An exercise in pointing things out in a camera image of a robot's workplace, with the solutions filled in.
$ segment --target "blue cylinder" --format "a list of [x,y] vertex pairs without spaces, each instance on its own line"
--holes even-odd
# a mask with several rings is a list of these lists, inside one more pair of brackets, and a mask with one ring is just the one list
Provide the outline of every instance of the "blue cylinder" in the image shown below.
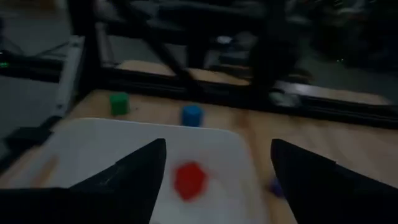
[[189,127],[200,127],[203,122],[203,110],[197,105],[188,105],[182,108],[181,124]]
[[271,182],[271,185],[269,187],[269,190],[279,198],[284,198],[284,192],[282,190],[282,187],[280,187],[279,181],[277,178],[274,178]]

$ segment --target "red object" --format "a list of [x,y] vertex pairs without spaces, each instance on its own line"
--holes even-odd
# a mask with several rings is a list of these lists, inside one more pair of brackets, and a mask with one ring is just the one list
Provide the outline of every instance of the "red object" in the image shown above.
[[174,189],[184,201],[189,201],[203,193],[206,183],[206,173],[196,162],[189,162],[177,169]]

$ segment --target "white tray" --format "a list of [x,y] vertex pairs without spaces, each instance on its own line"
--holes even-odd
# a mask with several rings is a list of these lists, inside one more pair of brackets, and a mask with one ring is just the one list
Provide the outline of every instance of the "white tray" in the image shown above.
[[[167,160],[151,223],[270,223],[249,150],[240,136],[218,129],[77,119],[57,129],[9,187],[31,187],[51,159],[57,163],[43,187],[70,187],[156,138],[166,139]],[[190,203],[172,186],[175,168],[187,161],[209,175],[206,192]]]

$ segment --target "green block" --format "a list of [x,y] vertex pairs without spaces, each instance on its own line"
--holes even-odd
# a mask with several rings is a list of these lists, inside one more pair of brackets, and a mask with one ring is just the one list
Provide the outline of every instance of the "green block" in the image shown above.
[[127,93],[116,93],[109,97],[111,113],[113,116],[128,114],[130,112],[130,101]]

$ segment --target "wooden surface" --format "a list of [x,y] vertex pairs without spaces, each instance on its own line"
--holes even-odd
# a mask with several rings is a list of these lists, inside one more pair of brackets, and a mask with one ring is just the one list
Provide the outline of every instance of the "wooden surface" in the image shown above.
[[[128,60],[119,66],[123,70],[135,70],[140,72],[156,73],[161,75],[174,75],[167,67],[158,63],[143,62],[137,60]],[[248,85],[246,80],[238,79],[221,72],[211,72],[200,69],[190,69],[195,79],[201,81],[229,83],[232,85]],[[358,103],[367,103],[372,105],[388,104],[387,100],[381,96],[367,93],[353,93],[347,90],[331,90],[317,86],[293,84],[286,85],[285,90],[299,95],[317,96],[334,100],[345,100]]]
[[[128,62],[123,68],[155,71],[164,69],[142,67],[142,63]],[[333,90],[328,92],[322,89],[324,94],[333,96]],[[344,92],[339,97],[349,99],[364,98],[372,103],[385,103],[378,96],[359,93]],[[124,116],[113,117],[109,111],[110,91],[98,90],[88,95],[59,125],[75,118],[110,118],[124,119],[159,124],[179,124],[179,114],[182,106],[192,102],[177,101],[151,96],[131,95],[131,112]],[[381,182],[398,187],[398,134],[396,131],[385,129],[355,126],[350,124],[320,121],[308,118],[299,118],[281,114],[262,113],[258,111],[240,110],[215,105],[204,105],[206,128],[228,129],[240,134],[251,150],[254,165],[261,183],[266,185],[274,176],[270,160],[271,140],[279,138],[296,144],[300,147],[323,155],[337,161],[339,164],[364,174]],[[0,178],[0,186],[7,187],[7,181],[24,168],[26,161],[35,151],[29,152]],[[44,170],[40,177],[35,178],[36,186],[51,172]],[[264,188],[263,197],[266,202],[271,221],[273,223],[295,223],[295,219],[286,201],[278,199]]]

